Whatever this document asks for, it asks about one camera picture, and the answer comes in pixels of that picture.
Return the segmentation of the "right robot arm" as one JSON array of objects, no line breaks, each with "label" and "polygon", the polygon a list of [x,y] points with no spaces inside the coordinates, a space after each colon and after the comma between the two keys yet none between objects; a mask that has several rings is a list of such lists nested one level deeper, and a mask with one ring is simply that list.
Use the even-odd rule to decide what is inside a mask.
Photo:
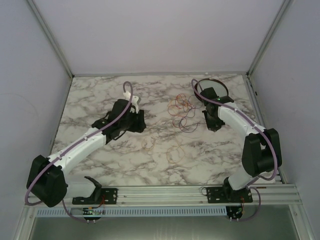
[{"label": "right robot arm", "polygon": [[276,173],[282,165],[279,133],[266,129],[239,110],[228,95],[218,96],[213,87],[201,91],[203,111],[208,130],[216,132],[224,125],[230,126],[243,138],[242,166],[227,177],[221,187],[208,189],[208,201],[212,203],[251,203],[248,186],[262,178],[263,173]]}]

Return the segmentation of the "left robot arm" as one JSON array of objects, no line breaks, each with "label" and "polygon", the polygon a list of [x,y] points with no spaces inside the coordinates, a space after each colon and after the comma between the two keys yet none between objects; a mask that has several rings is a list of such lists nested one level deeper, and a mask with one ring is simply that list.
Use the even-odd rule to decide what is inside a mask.
[{"label": "left robot arm", "polygon": [[48,157],[37,156],[30,168],[26,183],[29,195],[35,195],[47,207],[54,207],[63,199],[71,198],[73,204],[97,205],[102,201],[102,185],[90,176],[79,180],[67,178],[68,174],[88,155],[116,141],[127,132],[142,133],[145,128],[144,111],[139,109],[140,98],[118,99],[106,116],[96,120],[87,132],[69,146]]}]

